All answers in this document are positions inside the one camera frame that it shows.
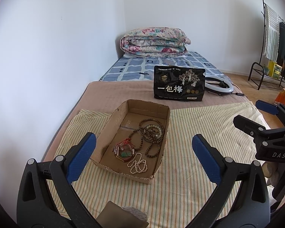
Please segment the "right hand white glove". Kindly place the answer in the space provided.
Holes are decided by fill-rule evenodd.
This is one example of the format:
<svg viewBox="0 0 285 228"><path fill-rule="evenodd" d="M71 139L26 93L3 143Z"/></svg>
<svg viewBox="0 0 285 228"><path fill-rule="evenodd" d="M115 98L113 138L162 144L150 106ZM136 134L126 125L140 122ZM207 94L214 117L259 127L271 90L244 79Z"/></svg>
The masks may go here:
<svg viewBox="0 0 285 228"><path fill-rule="evenodd" d="M275 162L264 162L261 166L263 170L263 174L265 176L268 195L269 195L269 203L272 206L276 200L272 197L273 189L279 182L279 172L278 172L278 163Z"/></svg>

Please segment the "left hand white glove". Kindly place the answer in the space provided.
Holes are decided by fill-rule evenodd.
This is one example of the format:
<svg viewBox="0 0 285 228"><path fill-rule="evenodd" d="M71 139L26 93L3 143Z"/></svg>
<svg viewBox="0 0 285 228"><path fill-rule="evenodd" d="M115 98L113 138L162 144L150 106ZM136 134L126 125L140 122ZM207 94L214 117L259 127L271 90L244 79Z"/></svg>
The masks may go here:
<svg viewBox="0 0 285 228"><path fill-rule="evenodd" d="M120 207L109 201L96 218L102 227L148 227L147 214L134 207Z"/></svg>

